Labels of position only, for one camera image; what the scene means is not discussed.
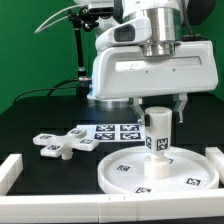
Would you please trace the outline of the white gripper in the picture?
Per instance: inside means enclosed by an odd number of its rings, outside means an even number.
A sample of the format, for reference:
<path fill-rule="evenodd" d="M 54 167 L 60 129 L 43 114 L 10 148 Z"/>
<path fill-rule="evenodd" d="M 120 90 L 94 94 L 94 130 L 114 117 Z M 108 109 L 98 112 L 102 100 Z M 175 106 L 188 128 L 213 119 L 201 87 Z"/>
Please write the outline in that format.
<path fill-rule="evenodd" d="M 184 42 L 173 56 L 146 57 L 139 46 L 112 47 L 93 65 L 93 94 L 99 100 L 131 98 L 129 104 L 140 126 L 150 126 L 141 108 L 146 96 L 173 95 L 176 122 L 183 122 L 186 93 L 213 90 L 218 75 L 209 41 Z"/>

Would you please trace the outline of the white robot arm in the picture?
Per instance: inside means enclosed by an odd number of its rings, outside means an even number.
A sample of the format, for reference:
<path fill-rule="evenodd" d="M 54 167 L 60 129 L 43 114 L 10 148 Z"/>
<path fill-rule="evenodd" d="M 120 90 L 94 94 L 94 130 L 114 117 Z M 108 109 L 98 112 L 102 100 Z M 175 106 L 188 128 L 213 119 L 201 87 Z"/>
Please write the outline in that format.
<path fill-rule="evenodd" d="M 130 99 L 139 123 L 150 124 L 140 99 L 172 95 L 183 114 L 187 95 L 216 88 L 218 74 L 209 40 L 181 39 L 189 0 L 117 0 L 122 21 L 95 42 L 92 96 L 99 101 Z"/>

